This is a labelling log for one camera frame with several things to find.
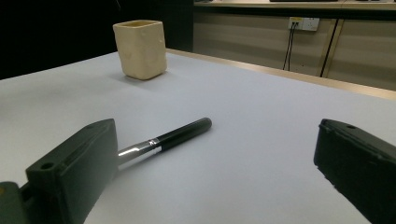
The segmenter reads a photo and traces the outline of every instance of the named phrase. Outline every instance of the electrical outlet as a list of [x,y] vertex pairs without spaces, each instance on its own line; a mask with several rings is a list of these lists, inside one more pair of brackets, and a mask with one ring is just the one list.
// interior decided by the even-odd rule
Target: electrical outlet
[[304,18],[303,30],[316,31],[319,26],[319,18]]
[[291,29],[291,26],[293,25],[293,23],[297,23],[297,25],[295,26],[295,29],[302,30],[303,29],[303,21],[304,21],[303,17],[290,17],[288,27],[289,27],[289,29]]

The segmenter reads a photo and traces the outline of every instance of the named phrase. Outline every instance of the dark background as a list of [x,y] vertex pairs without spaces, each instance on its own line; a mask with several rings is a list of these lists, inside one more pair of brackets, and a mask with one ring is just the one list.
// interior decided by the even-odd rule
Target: dark background
[[117,51],[112,25],[163,22],[166,47],[192,51],[192,0],[0,2],[0,79]]

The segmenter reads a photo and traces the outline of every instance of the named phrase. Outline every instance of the black plastic part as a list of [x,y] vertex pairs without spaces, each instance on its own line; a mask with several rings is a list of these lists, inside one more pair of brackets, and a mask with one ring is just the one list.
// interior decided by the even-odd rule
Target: black plastic part
[[212,120],[208,118],[198,119],[170,133],[163,134],[158,138],[162,146],[162,151],[175,147],[194,136],[206,132],[212,126]]
[[21,189],[1,183],[0,223],[83,223],[118,170],[117,149],[113,119],[84,127],[31,165]]
[[396,147],[343,122],[319,127],[319,170],[370,222],[396,223]]

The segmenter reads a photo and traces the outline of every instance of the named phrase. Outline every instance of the cream ceramic cup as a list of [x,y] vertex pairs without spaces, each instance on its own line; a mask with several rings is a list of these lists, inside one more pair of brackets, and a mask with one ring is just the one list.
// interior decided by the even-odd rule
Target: cream ceramic cup
[[113,25],[122,72],[150,79],[166,70],[166,48],[161,21],[126,21]]

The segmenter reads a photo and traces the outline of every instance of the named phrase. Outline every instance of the black pen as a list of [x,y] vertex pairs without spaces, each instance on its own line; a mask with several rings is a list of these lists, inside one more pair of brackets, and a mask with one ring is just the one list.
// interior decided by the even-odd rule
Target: black pen
[[148,158],[160,151],[175,147],[198,134],[206,132],[212,126],[212,121],[208,118],[198,119],[193,123],[163,134],[148,141],[144,141],[123,150],[119,153],[119,165],[128,164],[130,166]]

